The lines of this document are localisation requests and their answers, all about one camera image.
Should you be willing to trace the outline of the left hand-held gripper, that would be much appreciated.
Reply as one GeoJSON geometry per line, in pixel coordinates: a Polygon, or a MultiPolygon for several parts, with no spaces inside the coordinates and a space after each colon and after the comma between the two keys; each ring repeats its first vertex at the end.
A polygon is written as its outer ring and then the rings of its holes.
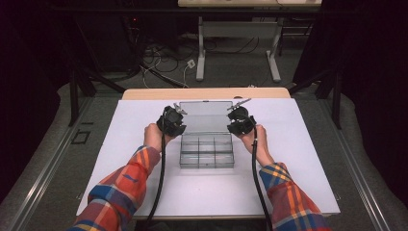
{"type": "Polygon", "coordinates": [[[182,135],[186,129],[183,118],[187,113],[177,104],[166,106],[160,118],[157,120],[159,129],[170,137],[182,135]]]}

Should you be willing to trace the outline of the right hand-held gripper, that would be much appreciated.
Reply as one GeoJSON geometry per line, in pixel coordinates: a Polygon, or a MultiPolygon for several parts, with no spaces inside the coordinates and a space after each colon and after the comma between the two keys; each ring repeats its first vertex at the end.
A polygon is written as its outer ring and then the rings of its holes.
{"type": "Polygon", "coordinates": [[[248,113],[248,110],[243,106],[244,103],[250,101],[250,98],[236,103],[228,108],[230,124],[227,129],[230,133],[240,136],[242,134],[250,133],[256,125],[256,121],[252,115],[248,113]]]}

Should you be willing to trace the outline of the clear plastic compartment box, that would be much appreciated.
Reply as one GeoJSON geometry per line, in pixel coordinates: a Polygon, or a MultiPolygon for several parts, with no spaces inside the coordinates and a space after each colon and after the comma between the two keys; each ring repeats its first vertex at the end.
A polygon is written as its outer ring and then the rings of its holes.
{"type": "Polygon", "coordinates": [[[227,126],[231,101],[181,102],[187,126],[181,138],[180,168],[233,168],[232,135],[227,126]]]}

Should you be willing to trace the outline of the person's left hand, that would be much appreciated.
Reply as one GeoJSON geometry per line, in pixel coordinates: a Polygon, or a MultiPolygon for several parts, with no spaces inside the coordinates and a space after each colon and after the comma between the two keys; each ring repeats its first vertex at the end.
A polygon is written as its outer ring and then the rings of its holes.
{"type": "Polygon", "coordinates": [[[155,148],[158,152],[172,140],[172,137],[165,135],[162,137],[162,131],[156,123],[150,123],[144,128],[143,144],[155,148]]]}

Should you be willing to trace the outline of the white table mat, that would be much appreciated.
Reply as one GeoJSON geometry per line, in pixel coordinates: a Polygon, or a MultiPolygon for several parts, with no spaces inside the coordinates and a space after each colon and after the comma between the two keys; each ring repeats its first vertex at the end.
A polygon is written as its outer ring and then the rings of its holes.
{"type": "MultiPolygon", "coordinates": [[[[143,128],[159,118],[170,100],[120,100],[99,151],[86,191],[127,164],[143,141],[143,128]]],[[[264,125],[274,160],[286,165],[292,179],[326,215],[340,212],[318,154],[296,102],[290,98],[255,98],[244,106],[264,125]]],[[[264,215],[251,168],[251,156],[242,142],[229,135],[207,150],[227,146],[233,151],[229,168],[180,167],[179,138],[166,147],[166,176],[155,217],[260,218],[264,215]]]]}

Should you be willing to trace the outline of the white desk with metal legs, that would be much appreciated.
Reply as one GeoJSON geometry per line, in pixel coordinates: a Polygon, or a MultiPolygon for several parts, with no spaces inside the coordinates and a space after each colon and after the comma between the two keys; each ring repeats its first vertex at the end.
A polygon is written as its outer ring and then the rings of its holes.
{"type": "MultiPolygon", "coordinates": [[[[192,10],[311,10],[317,11],[322,0],[178,0],[178,6],[192,10]]],[[[213,21],[198,17],[198,61],[196,80],[204,79],[206,49],[204,38],[258,38],[271,39],[271,48],[266,52],[272,81],[281,81],[275,54],[278,47],[284,16],[259,16],[250,21],[231,19],[226,21],[213,21]]]]}

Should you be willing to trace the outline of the black metal stand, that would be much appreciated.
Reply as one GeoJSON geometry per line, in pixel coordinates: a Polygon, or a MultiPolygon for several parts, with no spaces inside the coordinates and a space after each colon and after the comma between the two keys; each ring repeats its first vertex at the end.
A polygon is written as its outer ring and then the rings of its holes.
{"type": "Polygon", "coordinates": [[[77,121],[80,115],[80,107],[79,107],[79,93],[78,90],[86,97],[94,97],[96,94],[96,88],[91,82],[91,78],[95,79],[96,81],[101,82],[103,85],[109,87],[112,90],[115,90],[119,93],[124,93],[125,88],[117,85],[113,81],[103,77],[96,71],[93,71],[87,67],[78,67],[72,68],[70,70],[69,75],[69,98],[70,98],[70,121],[69,125],[73,126],[74,123],[77,121]]]}
{"type": "Polygon", "coordinates": [[[342,126],[340,123],[340,106],[343,74],[340,72],[340,70],[324,70],[322,73],[319,73],[306,81],[290,87],[289,93],[294,94],[316,81],[320,81],[318,89],[315,91],[315,96],[317,99],[326,99],[329,93],[332,93],[331,119],[336,127],[338,129],[341,129],[342,126]]]}

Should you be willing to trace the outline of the person's dark trousers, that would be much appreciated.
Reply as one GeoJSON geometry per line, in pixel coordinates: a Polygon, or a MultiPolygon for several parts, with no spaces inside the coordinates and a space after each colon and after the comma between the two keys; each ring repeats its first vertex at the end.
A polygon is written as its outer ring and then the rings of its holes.
{"type": "Polygon", "coordinates": [[[269,231],[263,219],[153,220],[147,231],[269,231]]]}

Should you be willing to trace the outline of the dark equipment with red light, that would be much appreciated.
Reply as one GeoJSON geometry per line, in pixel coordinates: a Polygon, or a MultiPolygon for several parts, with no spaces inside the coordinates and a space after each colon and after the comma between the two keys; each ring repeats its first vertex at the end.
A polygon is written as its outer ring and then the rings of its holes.
{"type": "Polygon", "coordinates": [[[75,22],[98,71],[140,71],[137,46],[120,16],[80,14],[75,22]]]}

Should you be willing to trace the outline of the black curtain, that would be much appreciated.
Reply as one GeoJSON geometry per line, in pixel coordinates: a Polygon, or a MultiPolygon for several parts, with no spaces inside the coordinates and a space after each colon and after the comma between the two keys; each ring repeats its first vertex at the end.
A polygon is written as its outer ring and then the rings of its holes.
{"type": "Polygon", "coordinates": [[[293,76],[301,85],[340,74],[370,160],[408,207],[408,0],[322,0],[293,76]]]}
{"type": "Polygon", "coordinates": [[[0,203],[30,162],[68,83],[41,0],[0,0],[0,203]]]}

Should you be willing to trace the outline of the aluminium floor rail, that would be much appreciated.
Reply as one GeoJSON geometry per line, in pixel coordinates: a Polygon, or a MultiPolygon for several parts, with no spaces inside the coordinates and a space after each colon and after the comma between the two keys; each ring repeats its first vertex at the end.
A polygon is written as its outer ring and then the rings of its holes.
{"type": "Polygon", "coordinates": [[[379,208],[377,200],[375,199],[375,196],[372,193],[370,186],[354,157],[353,152],[351,151],[346,141],[343,131],[339,129],[332,120],[329,104],[325,100],[320,100],[319,105],[326,119],[330,123],[330,126],[337,137],[337,140],[340,143],[345,165],[347,166],[348,172],[353,180],[357,192],[360,198],[362,199],[362,202],[370,217],[374,230],[391,231],[390,226],[386,221],[381,209],[379,208]]]}
{"type": "Polygon", "coordinates": [[[70,146],[80,120],[92,102],[92,97],[81,99],[80,115],[69,125],[69,102],[62,101],[38,149],[0,205],[0,212],[4,214],[0,231],[21,231],[25,228],[70,146]]]}

